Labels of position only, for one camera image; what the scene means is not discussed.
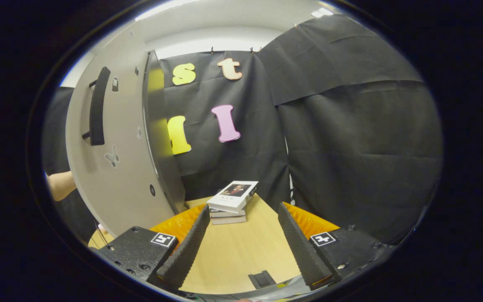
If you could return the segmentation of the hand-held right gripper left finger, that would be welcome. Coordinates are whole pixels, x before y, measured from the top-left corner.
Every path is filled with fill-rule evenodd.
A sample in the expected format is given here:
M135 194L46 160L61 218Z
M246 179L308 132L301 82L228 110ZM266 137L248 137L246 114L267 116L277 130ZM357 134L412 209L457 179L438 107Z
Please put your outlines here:
M139 279L178 291L191 270L210 223L201 204L161 222L153 229L132 226L99 253Z

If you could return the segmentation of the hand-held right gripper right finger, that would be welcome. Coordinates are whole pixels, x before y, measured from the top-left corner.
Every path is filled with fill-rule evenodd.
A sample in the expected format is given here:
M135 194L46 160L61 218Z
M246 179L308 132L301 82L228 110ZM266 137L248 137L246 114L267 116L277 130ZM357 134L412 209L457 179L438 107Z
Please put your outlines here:
M280 204L278 221L311 290L358 277L393 252L354 225L341 228L289 203Z

